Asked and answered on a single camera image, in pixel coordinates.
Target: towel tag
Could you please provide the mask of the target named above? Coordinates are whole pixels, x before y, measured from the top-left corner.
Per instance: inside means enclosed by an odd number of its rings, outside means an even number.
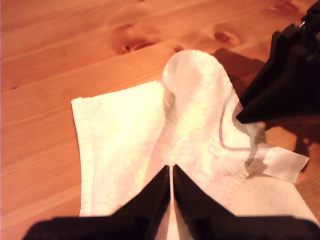
[[[308,160],[308,157],[282,147],[259,143],[248,169],[294,184]]]

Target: black plastic part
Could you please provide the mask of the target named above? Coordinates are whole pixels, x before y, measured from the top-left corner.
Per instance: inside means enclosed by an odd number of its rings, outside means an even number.
[[[205,194],[178,166],[173,189],[194,240],[318,240],[320,228],[291,216],[236,217]]]
[[[24,240],[152,240],[170,202],[169,166],[110,216],[58,217],[36,223]]]
[[[301,20],[272,35],[268,61],[239,98],[242,124],[320,114],[320,1]]]

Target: black object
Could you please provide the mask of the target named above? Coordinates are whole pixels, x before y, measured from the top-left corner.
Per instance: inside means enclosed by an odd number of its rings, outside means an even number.
[[[290,216],[236,217],[173,167],[178,208],[194,240],[319,240],[320,228]],[[111,216],[61,217],[36,223],[24,240],[153,240],[170,202],[169,166]]]
[[[272,35],[268,61],[239,98],[242,123],[320,114],[320,1]]]
[[[170,202],[169,166],[111,216],[58,217],[31,227],[23,240],[154,239]]]

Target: wood grain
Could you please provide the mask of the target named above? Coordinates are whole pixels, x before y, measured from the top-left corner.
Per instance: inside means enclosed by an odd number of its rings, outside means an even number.
[[[238,95],[271,34],[315,0],[59,0],[1,3],[1,236],[77,216],[80,161],[71,100],[161,78],[184,49],[214,55]],[[310,157],[297,189],[320,220],[318,124],[267,122],[267,141]]]

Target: folded towel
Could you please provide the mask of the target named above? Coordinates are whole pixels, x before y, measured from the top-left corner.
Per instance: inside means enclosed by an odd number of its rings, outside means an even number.
[[[160,80],[71,104],[80,216],[114,213],[164,165],[178,164],[237,216],[291,215],[318,223],[293,185],[308,158],[267,144],[263,122],[236,119],[239,98],[223,66],[207,53],[178,52]],[[172,197],[157,239],[191,239],[183,225]]]

